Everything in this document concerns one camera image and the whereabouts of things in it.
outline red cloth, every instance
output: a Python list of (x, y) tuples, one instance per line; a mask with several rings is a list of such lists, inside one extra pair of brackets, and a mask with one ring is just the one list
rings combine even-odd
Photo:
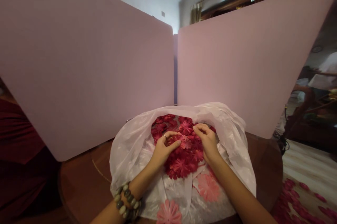
[(0, 223), (21, 214), (56, 167), (22, 109), (0, 99)]

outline bead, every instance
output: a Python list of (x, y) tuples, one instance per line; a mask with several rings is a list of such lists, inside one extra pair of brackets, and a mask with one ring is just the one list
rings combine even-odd
[(118, 201), (120, 201), (120, 199), (121, 199), (120, 194), (117, 194), (117, 195), (114, 197), (114, 200), (115, 200), (116, 203), (117, 203)]
[(129, 189), (126, 189), (126, 190), (124, 191), (124, 197), (125, 197), (125, 198), (127, 198), (128, 196), (130, 196), (130, 194), (131, 194), (131, 191), (130, 191)]
[(129, 217), (129, 215), (130, 215), (130, 209), (127, 208), (126, 211), (125, 211), (125, 213), (123, 214), (123, 218), (127, 219)]
[(123, 201), (118, 201), (118, 203), (116, 204), (116, 207), (119, 210), (123, 205), (124, 205)]
[(132, 195), (132, 194), (130, 194), (128, 197), (127, 197), (127, 201), (129, 202), (129, 203), (131, 203), (131, 201), (133, 200), (133, 198), (134, 198), (134, 196)]
[(139, 207), (139, 201), (137, 201), (136, 203), (135, 203), (135, 205), (133, 206), (133, 209), (137, 209)]
[(122, 215), (125, 213), (125, 211), (126, 211), (126, 206), (122, 206), (119, 210), (119, 214)]
[(121, 194), (122, 193), (122, 190), (123, 190), (123, 187), (122, 186), (120, 186), (116, 191), (115, 191), (115, 193), (114, 193), (114, 197), (116, 196), (116, 195), (119, 195), (119, 194)]
[(133, 211), (133, 215), (132, 215), (132, 219), (133, 219), (133, 220), (137, 219), (138, 215), (139, 215), (139, 209), (134, 210), (134, 211)]
[(123, 191), (126, 191), (127, 189), (129, 189), (129, 185), (123, 186)]
[(131, 200), (130, 205), (133, 207), (135, 205), (135, 203), (137, 202), (137, 200), (134, 198), (133, 200)]

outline plastic bag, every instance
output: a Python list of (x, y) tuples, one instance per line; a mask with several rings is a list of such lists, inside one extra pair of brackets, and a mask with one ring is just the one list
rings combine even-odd
[[(190, 117), (193, 123), (215, 127), (218, 150), (243, 184), (256, 196), (256, 180), (248, 154), (245, 122), (225, 104), (211, 102), (199, 106), (169, 106), (142, 113), (127, 122), (115, 137), (110, 153), (113, 193), (125, 181), (131, 181), (150, 161), (154, 146), (151, 125), (158, 116), (175, 114)], [(198, 193), (198, 175), (207, 174), (207, 165), (188, 177), (170, 179), (163, 168), (143, 196), (141, 216), (157, 219), (159, 206), (166, 199), (179, 205), (183, 223), (211, 223), (225, 219), (235, 210), (223, 189), (216, 202), (206, 202)]]

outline hand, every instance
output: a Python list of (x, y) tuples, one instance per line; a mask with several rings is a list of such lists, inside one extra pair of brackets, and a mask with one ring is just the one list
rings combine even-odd
[(157, 145), (154, 149), (153, 155), (149, 162), (149, 164), (152, 165), (155, 169), (158, 169), (162, 165), (164, 165), (171, 152), (180, 146), (181, 143), (180, 140), (175, 141), (173, 144), (169, 146), (165, 145), (167, 140), (174, 135), (180, 135), (180, 133), (168, 131), (165, 132), (165, 134), (163, 134), (163, 136), (158, 139)]
[(195, 125), (193, 130), (201, 138), (201, 142), (203, 143), (204, 147), (204, 159), (208, 164), (210, 164), (214, 158), (220, 156), (217, 147), (217, 140), (215, 139), (215, 133), (206, 124), (203, 123)]

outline pink panel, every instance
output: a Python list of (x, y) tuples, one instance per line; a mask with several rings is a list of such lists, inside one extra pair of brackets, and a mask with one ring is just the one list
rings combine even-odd
[(270, 138), (333, 0), (266, 0), (179, 30), (178, 105), (225, 103)]
[(120, 0), (0, 6), (0, 74), (57, 160), (173, 105), (169, 25)]

